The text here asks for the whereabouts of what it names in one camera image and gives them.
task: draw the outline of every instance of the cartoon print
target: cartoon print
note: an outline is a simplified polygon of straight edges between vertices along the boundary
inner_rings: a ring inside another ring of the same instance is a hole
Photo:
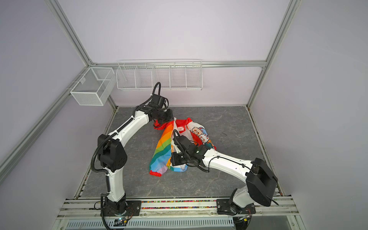
[[[203,127],[194,127],[192,128],[192,132],[197,135],[202,143],[210,148],[214,148],[215,146],[212,144],[211,140],[209,139],[206,130]]]

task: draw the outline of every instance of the wire basket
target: wire basket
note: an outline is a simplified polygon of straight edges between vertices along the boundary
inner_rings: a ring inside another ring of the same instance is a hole
[[[79,105],[103,106],[116,83],[112,68],[90,67],[70,93]]]
[[[120,90],[152,89],[159,81],[163,89],[202,89],[201,60],[123,60],[116,70]]]

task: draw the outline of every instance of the black mounting plate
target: black mounting plate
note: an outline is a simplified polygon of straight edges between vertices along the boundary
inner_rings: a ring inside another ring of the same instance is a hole
[[[217,213],[220,215],[229,215],[229,216],[234,216],[237,213],[234,213],[231,211],[230,209],[230,204],[229,204],[229,199],[217,199],[216,200],[216,204],[217,204]],[[255,214],[255,207],[254,204],[249,204],[247,206],[245,206],[241,213],[239,214],[249,214],[248,209],[251,211],[251,214]]]
[[[134,210],[133,216],[139,216],[139,212],[141,210],[141,201],[126,201],[127,202],[127,211],[123,214],[123,216],[131,216],[132,209]],[[103,216],[116,216],[115,212],[106,204],[104,204],[102,208]]]

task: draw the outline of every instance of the dark gray table surface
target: dark gray table surface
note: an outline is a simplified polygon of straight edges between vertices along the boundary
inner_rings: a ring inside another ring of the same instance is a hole
[[[114,130],[124,123],[133,108],[119,108],[111,125]],[[190,117],[204,126],[217,151],[245,160],[263,159],[245,107],[172,107],[177,119]],[[244,183],[234,176],[213,169],[205,173],[198,168],[185,172],[167,170],[161,177],[149,174],[149,163],[163,131],[153,122],[143,126],[127,143],[128,161],[124,166],[124,189],[127,198],[142,197],[223,197],[230,196]],[[104,173],[91,172],[82,197],[99,197],[106,192]]]

